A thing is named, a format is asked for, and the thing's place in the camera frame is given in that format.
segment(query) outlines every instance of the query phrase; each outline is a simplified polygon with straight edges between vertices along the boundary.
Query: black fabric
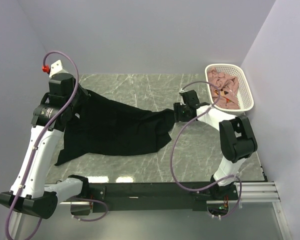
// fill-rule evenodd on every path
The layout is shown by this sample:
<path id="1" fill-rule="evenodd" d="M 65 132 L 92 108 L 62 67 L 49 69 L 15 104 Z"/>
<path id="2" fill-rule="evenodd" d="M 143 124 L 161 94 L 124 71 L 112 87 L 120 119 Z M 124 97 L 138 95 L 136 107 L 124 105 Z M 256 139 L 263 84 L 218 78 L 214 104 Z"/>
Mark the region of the black fabric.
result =
<path id="1" fill-rule="evenodd" d="M 142 110 L 109 100 L 88 90 L 91 97 L 64 131 L 64 149 L 56 166 L 86 153 L 133 156 L 156 153 L 170 140 L 174 111 Z"/>

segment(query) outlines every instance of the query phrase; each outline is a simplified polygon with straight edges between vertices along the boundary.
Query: gray marble surface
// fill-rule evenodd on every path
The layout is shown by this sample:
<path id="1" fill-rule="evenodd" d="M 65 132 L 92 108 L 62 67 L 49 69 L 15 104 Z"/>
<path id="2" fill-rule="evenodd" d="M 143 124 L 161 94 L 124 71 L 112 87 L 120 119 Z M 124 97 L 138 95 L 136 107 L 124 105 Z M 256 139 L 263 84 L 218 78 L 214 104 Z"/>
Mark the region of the gray marble surface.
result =
<path id="1" fill-rule="evenodd" d="M 179 102 L 179 90 L 187 83 L 205 80 L 203 74 L 92 74 L 82 75 L 80 84 L 108 99 L 145 110 L 161 111 Z M 201 102 L 209 102 L 203 83 L 189 86 Z M 158 153 L 139 156 L 85 154 L 61 166 L 54 166 L 63 140 L 58 143 L 50 163 L 47 184 L 54 184 L 75 174 L 91 182 L 171 182 L 169 168 L 173 141 L 184 123 L 176 123 L 170 132 L 172 141 Z M 211 126 L 194 122 L 179 138 L 173 168 L 180 181 L 209 181 L 222 159 L 219 132 Z M 239 170 L 243 181 L 263 181 L 263 171 L 256 153 Z"/>

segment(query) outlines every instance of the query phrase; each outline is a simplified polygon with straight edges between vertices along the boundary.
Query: laundry basket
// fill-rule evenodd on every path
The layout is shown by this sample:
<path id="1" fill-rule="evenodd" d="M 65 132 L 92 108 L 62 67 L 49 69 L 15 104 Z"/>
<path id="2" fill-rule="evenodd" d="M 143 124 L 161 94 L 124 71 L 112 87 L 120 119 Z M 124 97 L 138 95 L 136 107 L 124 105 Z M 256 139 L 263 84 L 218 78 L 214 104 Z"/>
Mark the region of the laundry basket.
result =
<path id="1" fill-rule="evenodd" d="M 254 99 L 252 97 L 250 87 L 248 85 L 244 71 L 240 67 L 233 64 L 210 64 L 205 68 L 205 79 L 207 81 L 208 81 L 207 72 L 212 67 L 215 67 L 218 73 L 223 72 L 232 76 L 236 76 L 239 80 L 239 89 L 236 98 L 238 99 L 240 109 L 225 109 L 217 105 L 215 105 L 214 107 L 221 111 L 227 112 L 229 114 L 235 114 L 235 115 L 239 115 L 242 112 L 246 112 L 252 109 L 252 107 L 254 106 Z M 213 99 L 210 91 L 210 85 L 207 84 L 206 86 L 207 86 L 207 91 L 209 94 L 210 101 L 211 103 L 213 103 Z"/>

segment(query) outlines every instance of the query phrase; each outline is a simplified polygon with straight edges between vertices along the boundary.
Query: cable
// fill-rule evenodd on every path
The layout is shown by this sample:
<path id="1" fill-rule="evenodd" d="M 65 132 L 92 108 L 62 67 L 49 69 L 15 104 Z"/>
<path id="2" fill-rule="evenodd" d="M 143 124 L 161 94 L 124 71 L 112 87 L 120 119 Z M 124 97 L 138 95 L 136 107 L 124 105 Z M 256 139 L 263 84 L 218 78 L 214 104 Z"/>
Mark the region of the cable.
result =
<path id="1" fill-rule="evenodd" d="M 175 148 L 176 148 L 176 145 L 177 145 L 177 142 L 178 142 L 178 139 L 179 137 L 181 136 L 182 132 L 186 129 L 187 126 L 189 126 L 191 123 L 193 123 L 195 120 L 199 119 L 200 117 L 202 117 L 203 115 L 207 114 L 211 108 L 213 108 L 216 103 L 219 101 L 220 99 L 220 90 L 218 89 L 217 86 L 215 86 L 214 84 L 208 82 L 208 81 L 194 81 L 194 82 L 191 82 L 191 83 L 188 83 L 187 85 L 185 85 L 183 88 L 181 88 L 181 92 L 183 92 L 183 90 L 192 85 L 192 84 L 196 84 L 196 83 L 204 83 L 204 84 L 209 84 L 210 86 L 214 87 L 217 91 L 218 91 L 218 97 L 216 99 L 216 101 L 213 102 L 213 104 L 203 113 L 199 114 L 198 116 L 192 118 L 190 121 L 188 121 L 180 130 L 180 132 L 178 133 L 178 135 L 176 136 L 175 140 L 174 140 L 174 143 L 173 143 L 173 146 L 172 146 L 172 150 L 171 150 L 171 154 L 170 154 L 170 171 L 171 171 L 171 175 L 172 175 L 172 178 L 173 180 L 175 181 L 175 183 L 182 189 L 186 190 L 186 191 L 189 191 L 189 192 L 200 192 L 200 191 L 204 191 L 204 190 L 207 190 L 208 188 L 211 188 L 212 186 L 216 185 L 217 183 L 225 180 L 225 179 L 230 179 L 230 178 L 236 178 L 238 179 L 239 183 L 240 183 L 240 189 L 239 189 L 239 198 L 238 198 L 238 201 L 236 202 L 235 206 L 231 209 L 231 211 L 229 211 L 226 215 L 222 216 L 221 218 L 224 218 L 224 217 L 227 217 L 229 216 L 230 214 L 232 214 L 234 212 L 234 210 L 238 207 L 239 203 L 240 203 L 240 199 L 241 199 L 241 194 L 242 194 L 242 182 L 240 180 L 240 178 L 238 178 L 237 176 L 235 175 L 229 175 L 229 176 L 225 176 L 225 177 L 222 177 L 220 178 L 219 180 L 213 182 L 213 183 L 210 183 L 209 185 L 207 186 L 204 186 L 204 187 L 201 187 L 201 188 L 188 188 L 188 187 L 185 187 L 183 186 L 177 179 L 176 175 L 175 175 L 175 172 L 174 172 L 174 168 L 173 168 L 173 156 L 174 156 L 174 151 L 175 151 Z"/>
<path id="2" fill-rule="evenodd" d="M 105 212 L 104 212 L 104 214 L 101 215 L 101 216 L 99 216 L 99 217 L 97 217 L 97 218 L 95 218 L 95 219 L 82 219 L 82 218 L 79 218 L 79 217 L 77 217 L 77 216 L 73 216 L 74 219 L 77 219 L 77 220 L 79 220 L 79 221 L 81 221 L 81 222 L 94 222 L 94 221 L 100 220 L 100 219 L 102 219 L 104 216 L 106 216 L 107 213 L 108 213 L 108 211 L 109 211 L 107 204 L 105 204 L 103 201 L 94 200 L 94 199 L 78 198 L 78 197 L 76 197 L 76 199 L 81 200 L 81 201 L 89 201 L 89 202 L 94 202 L 94 203 L 102 204 L 102 205 L 105 207 Z"/>
<path id="3" fill-rule="evenodd" d="M 9 213 L 8 213 L 8 216 L 5 220 L 5 229 L 4 229 L 4 232 L 5 232 L 5 236 L 8 240 L 14 240 L 10 233 L 9 233 L 9 222 L 10 222 L 10 218 L 11 218 L 11 215 L 14 211 L 14 208 L 15 208 L 15 205 L 17 203 L 17 200 L 18 198 L 20 197 L 21 193 L 22 193 L 22 190 L 24 188 L 24 185 L 26 183 L 26 180 L 28 178 L 28 175 L 29 175 L 29 172 L 31 170 L 31 167 L 32 167 L 32 163 L 34 161 L 34 158 L 35 158 L 35 155 L 36 155 L 36 151 L 38 150 L 38 146 L 39 146 L 39 143 L 42 139 L 42 137 L 44 136 L 44 134 L 46 133 L 46 131 L 48 130 L 48 127 L 57 119 L 57 117 L 70 105 L 71 101 L 74 99 L 75 95 L 76 95 L 76 92 L 77 92 L 77 89 L 78 89 L 78 86 L 79 86 L 79 72 L 78 72 L 78 68 L 77 68 L 77 65 L 75 64 L 75 62 L 69 57 L 67 56 L 66 54 L 64 54 L 63 52 L 61 51 L 50 51 L 48 52 L 44 58 L 43 58 L 43 66 L 46 65 L 46 59 L 47 57 L 50 55 L 50 54 L 59 54 L 59 55 L 62 55 L 64 56 L 66 59 L 68 59 L 72 65 L 74 66 L 74 69 L 75 69 L 75 75 L 76 75 L 76 78 L 75 78 L 75 84 L 74 84 L 74 89 L 73 89 L 73 92 L 69 98 L 69 100 L 63 105 L 63 107 L 48 121 L 48 123 L 44 126 L 44 128 L 42 129 L 42 131 L 40 132 L 39 136 L 37 137 L 36 141 L 34 142 L 34 145 L 33 145 L 33 149 L 31 151 L 31 154 L 30 154 L 30 157 L 29 157 L 29 161 L 28 161 L 28 164 L 26 165 L 26 169 L 24 171 L 24 175 L 22 177 L 22 180 L 21 180 L 21 183 L 20 183 L 20 187 L 18 189 L 18 191 L 16 192 L 16 195 L 12 201 L 12 204 L 10 206 L 10 209 L 9 209 Z M 41 224 L 41 221 L 42 221 L 42 218 L 39 219 L 38 221 L 38 224 L 36 225 L 34 231 L 25 239 L 25 240 L 30 240 L 37 232 L 40 224 Z"/>

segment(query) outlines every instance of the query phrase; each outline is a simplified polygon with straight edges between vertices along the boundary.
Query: red connector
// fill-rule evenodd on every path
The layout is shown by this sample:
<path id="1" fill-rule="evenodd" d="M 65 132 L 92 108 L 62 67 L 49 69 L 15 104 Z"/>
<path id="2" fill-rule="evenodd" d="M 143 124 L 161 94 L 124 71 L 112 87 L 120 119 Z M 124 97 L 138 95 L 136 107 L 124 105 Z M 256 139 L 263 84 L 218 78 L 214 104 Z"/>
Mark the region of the red connector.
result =
<path id="1" fill-rule="evenodd" d="M 44 73 L 49 74 L 50 73 L 50 67 L 48 65 L 42 66 L 42 71 Z"/>

